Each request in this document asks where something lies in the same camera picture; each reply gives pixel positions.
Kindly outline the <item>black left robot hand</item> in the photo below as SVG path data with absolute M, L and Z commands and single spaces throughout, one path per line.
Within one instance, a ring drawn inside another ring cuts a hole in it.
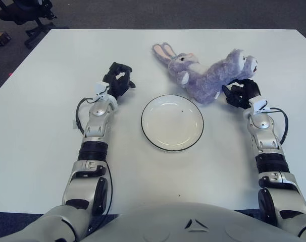
M 108 73 L 103 78 L 103 82 L 109 84 L 108 94 L 117 100 L 129 88 L 135 88 L 136 85 L 130 80 L 131 73 L 131 67 L 113 62 Z

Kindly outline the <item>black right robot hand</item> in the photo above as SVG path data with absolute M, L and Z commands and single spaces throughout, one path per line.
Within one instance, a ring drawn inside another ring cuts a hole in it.
M 251 79 L 234 79 L 229 84 L 233 83 L 238 83 L 239 86 L 232 85 L 231 89 L 229 89 L 226 85 L 222 85 L 222 91 L 226 96 L 226 101 L 232 106 L 248 109 L 251 107 L 249 100 L 261 95 L 257 83 Z

